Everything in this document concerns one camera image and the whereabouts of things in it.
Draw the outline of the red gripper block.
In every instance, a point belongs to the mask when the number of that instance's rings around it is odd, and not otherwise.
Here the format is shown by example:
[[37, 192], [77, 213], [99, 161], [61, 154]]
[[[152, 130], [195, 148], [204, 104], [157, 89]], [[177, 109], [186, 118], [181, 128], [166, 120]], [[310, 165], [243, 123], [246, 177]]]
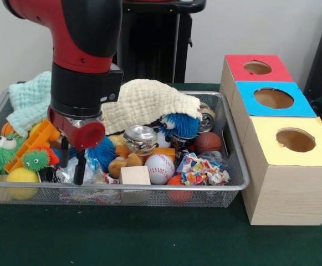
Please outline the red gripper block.
[[74, 147], [78, 152], [78, 163], [74, 172], [74, 184], [82, 185], [85, 173], [85, 150], [95, 148], [105, 136], [105, 126], [102, 123], [102, 113], [91, 117], [67, 117], [58, 113], [51, 106], [48, 108], [48, 119], [60, 132], [60, 166], [68, 165], [68, 148]]

